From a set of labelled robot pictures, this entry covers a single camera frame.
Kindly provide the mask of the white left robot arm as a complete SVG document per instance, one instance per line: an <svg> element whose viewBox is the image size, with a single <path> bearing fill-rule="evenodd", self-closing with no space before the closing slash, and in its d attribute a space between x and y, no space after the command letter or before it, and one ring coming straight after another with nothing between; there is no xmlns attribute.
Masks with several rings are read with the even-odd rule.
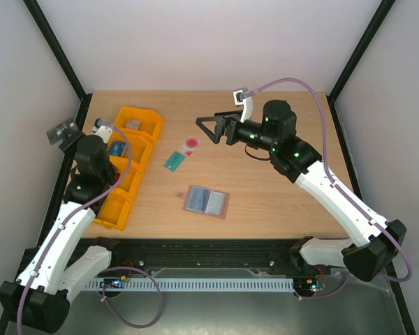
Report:
<svg viewBox="0 0 419 335"><path fill-rule="evenodd" d="M66 200L35 256L13 282L0 286L1 305L18 334L25 327L57 332L86 284L110 265L112 253L102 246L90 246L72 265L68 261L120 181L108 153L112 132L110 126L100 126L91 135L76 129L50 131L51 142L73 152L79 172L71 178Z"/></svg>

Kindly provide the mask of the teal credit card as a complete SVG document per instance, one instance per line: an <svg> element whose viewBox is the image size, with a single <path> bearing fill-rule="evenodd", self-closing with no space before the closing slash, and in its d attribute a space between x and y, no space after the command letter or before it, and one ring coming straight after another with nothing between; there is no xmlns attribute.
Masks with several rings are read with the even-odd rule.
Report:
<svg viewBox="0 0 419 335"><path fill-rule="evenodd" d="M169 171L175 172L177 168L183 163L185 158L186 156L183 153L179 151L174 151L163 164L163 166Z"/></svg>

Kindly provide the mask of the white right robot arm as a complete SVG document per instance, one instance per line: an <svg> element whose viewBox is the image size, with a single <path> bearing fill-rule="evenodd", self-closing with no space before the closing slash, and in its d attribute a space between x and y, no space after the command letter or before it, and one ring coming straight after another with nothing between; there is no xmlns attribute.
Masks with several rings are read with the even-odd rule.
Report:
<svg viewBox="0 0 419 335"><path fill-rule="evenodd" d="M309 143L296 135L297 116L284 100L263 106L261 122L244 119L240 111L198 117L197 126L213 143L222 136L228 145L238 142L262 149L273 168L313 196L343 227L347 239L305 237L292 247L291 267L306 273L315 265L342 267L370 282L399 254L406 226L388 221L352 193Z"/></svg>

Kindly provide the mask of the pink card holder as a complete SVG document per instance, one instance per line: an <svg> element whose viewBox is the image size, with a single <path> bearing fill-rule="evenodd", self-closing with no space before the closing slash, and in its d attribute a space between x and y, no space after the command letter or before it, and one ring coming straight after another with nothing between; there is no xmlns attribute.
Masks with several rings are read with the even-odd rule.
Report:
<svg viewBox="0 0 419 335"><path fill-rule="evenodd" d="M177 197L183 201L182 209L195 214L225 219L230 202L230 194L211 188L190 185Z"/></svg>

